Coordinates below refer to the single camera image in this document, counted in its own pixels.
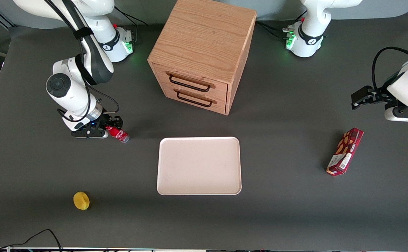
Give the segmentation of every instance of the red can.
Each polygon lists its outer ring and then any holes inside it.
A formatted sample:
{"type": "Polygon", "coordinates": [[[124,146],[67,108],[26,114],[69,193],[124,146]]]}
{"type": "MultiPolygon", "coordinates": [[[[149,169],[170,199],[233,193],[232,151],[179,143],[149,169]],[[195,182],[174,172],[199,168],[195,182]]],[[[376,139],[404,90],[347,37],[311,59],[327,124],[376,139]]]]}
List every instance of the red can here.
{"type": "Polygon", "coordinates": [[[108,130],[109,134],[112,137],[116,138],[120,142],[125,143],[129,141],[129,135],[122,129],[117,129],[116,127],[108,126],[108,125],[106,125],[105,128],[108,130]]]}

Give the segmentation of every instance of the white tray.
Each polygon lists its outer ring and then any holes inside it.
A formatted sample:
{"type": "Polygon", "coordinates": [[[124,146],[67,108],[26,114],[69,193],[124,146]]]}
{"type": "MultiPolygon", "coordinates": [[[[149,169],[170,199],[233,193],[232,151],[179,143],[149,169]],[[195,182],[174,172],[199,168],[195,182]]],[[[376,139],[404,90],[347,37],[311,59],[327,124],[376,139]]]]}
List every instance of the white tray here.
{"type": "Polygon", "coordinates": [[[235,137],[165,138],[159,147],[161,195],[236,195],[241,191],[235,137]]]}

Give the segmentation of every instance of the table surface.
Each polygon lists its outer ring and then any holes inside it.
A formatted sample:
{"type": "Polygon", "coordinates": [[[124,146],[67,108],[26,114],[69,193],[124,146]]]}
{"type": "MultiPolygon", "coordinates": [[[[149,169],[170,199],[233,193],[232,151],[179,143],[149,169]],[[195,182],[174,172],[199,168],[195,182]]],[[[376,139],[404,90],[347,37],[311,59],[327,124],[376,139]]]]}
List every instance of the table surface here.
{"type": "MultiPolygon", "coordinates": [[[[146,61],[160,30],[139,27],[135,54],[97,86],[120,103],[126,144],[74,139],[45,91],[52,64],[79,51],[70,31],[11,30],[0,74],[0,246],[51,228],[64,247],[408,251],[408,123],[386,121],[383,105],[350,105],[370,85],[378,50],[408,49],[408,14],[332,21],[307,59],[256,27],[229,116],[164,97],[146,61]],[[332,177],[324,168],[353,127],[365,132],[361,145],[332,177]],[[240,194],[158,194],[159,142],[195,136],[239,139],[240,194]],[[80,190],[91,199],[85,212],[72,202],[80,190]]],[[[384,53],[379,82],[407,59],[384,53]]],[[[46,233],[28,246],[56,245],[46,233]]]]}

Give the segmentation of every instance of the drawer handle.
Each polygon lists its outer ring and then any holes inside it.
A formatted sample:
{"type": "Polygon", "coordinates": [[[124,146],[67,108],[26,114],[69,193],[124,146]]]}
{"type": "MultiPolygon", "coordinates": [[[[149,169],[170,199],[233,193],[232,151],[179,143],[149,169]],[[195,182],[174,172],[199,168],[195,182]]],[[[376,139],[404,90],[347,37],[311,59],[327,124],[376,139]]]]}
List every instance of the drawer handle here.
{"type": "Polygon", "coordinates": [[[169,76],[170,76],[170,82],[171,82],[171,83],[174,83],[174,84],[177,84],[177,85],[180,85],[180,86],[184,86],[184,87],[186,87],[186,88],[191,88],[191,89],[194,89],[194,90],[200,91],[200,92],[208,92],[208,91],[210,90],[210,85],[207,85],[207,88],[206,88],[206,89],[197,88],[197,87],[195,87],[195,86],[190,86],[190,85],[187,85],[187,84],[185,84],[185,83],[172,80],[172,79],[171,79],[171,78],[173,78],[173,75],[172,75],[172,74],[170,74],[169,76]]]}
{"type": "Polygon", "coordinates": [[[184,100],[184,101],[186,101],[186,102],[191,102],[191,103],[193,103],[193,104],[196,104],[196,105],[199,105],[199,106],[203,106],[203,107],[210,107],[210,106],[212,105],[212,103],[213,103],[212,100],[205,100],[206,102],[210,102],[210,104],[204,104],[204,103],[197,102],[197,101],[195,102],[194,100],[180,97],[179,95],[180,95],[180,94],[183,95],[183,93],[181,93],[180,91],[177,91],[177,90],[175,90],[175,91],[176,91],[176,96],[177,96],[177,98],[178,98],[178,99],[181,99],[181,100],[184,100]]]}

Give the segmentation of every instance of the wooden drawer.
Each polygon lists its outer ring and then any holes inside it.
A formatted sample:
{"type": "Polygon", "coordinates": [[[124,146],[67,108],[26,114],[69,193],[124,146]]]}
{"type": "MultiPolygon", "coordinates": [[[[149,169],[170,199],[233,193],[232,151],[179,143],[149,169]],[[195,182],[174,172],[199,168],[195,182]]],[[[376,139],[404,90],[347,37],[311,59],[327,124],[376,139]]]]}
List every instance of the wooden drawer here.
{"type": "Polygon", "coordinates": [[[203,108],[212,102],[208,110],[228,115],[255,18],[254,10],[218,1],[177,0],[148,57],[165,95],[203,108]]]}
{"type": "Polygon", "coordinates": [[[160,83],[166,97],[180,102],[224,114],[226,97],[209,96],[208,94],[190,90],[190,88],[170,83],[160,83]]]}
{"type": "Polygon", "coordinates": [[[227,84],[181,73],[175,69],[153,63],[153,69],[159,83],[167,83],[175,88],[199,94],[210,99],[226,101],[227,84]]]}

